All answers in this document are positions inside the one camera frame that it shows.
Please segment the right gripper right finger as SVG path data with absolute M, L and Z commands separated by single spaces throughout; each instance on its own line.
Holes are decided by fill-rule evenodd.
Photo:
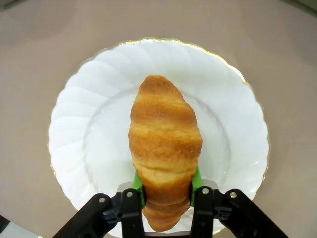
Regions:
M 194 208 L 191 238 L 211 238 L 219 220 L 237 238 L 286 238 L 287 235 L 241 190 L 221 193 L 203 185 L 199 168 L 192 178 L 190 205 Z

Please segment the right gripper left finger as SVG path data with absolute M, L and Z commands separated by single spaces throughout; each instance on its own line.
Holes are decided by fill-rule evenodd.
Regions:
M 103 238 L 121 223 L 124 238 L 144 238 L 142 209 L 146 203 L 141 179 L 110 198 L 97 193 L 54 235 L 55 238 Z

